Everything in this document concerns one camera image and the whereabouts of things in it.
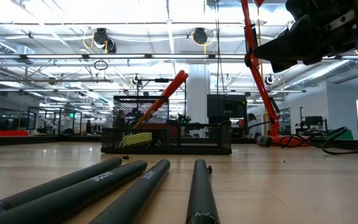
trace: yellow sponge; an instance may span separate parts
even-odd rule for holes
[[[122,147],[142,146],[150,144],[152,141],[152,133],[130,134],[122,138]]]

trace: black cylinder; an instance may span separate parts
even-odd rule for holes
[[[170,163],[163,159],[134,185],[100,213],[91,224],[135,223],[168,172]]]
[[[85,169],[67,174],[63,177],[59,177],[18,194],[4,198],[0,200],[0,212],[9,210],[27,202],[31,202],[32,200],[56,192],[65,187],[69,187],[91,177],[113,170],[114,168],[119,167],[121,162],[122,159],[120,158],[108,159]]]
[[[197,159],[194,164],[193,180],[191,181],[186,224],[201,223],[216,224],[220,221],[206,163],[203,159]]]
[[[0,213],[0,224],[61,223],[108,192],[125,184],[147,167],[144,161],[125,164],[78,184]]]

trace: desk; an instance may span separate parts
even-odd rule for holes
[[[233,145],[230,156],[129,155],[149,167],[171,168],[146,208],[142,224],[185,222],[194,161],[213,167],[211,183],[221,223],[358,223],[358,155],[331,156],[316,148]],[[114,155],[97,142],[0,147],[0,199]],[[85,208],[67,223],[88,223],[135,180]]]

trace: column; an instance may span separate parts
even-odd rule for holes
[[[187,78],[186,114],[191,123],[208,124],[206,95],[209,94],[209,70],[207,65],[190,65]]]

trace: orange handle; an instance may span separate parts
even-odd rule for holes
[[[161,96],[170,97],[178,88],[179,86],[186,81],[189,74],[185,73],[185,71],[180,70],[178,75],[173,79],[171,84],[162,92]],[[139,128],[141,124],[149,118],[154,111],[157,111],[162,105],[164,104],[163,100],[156,100],[153,105],[146,111],[146,113],[138,120],[135,125],[135,128]]]

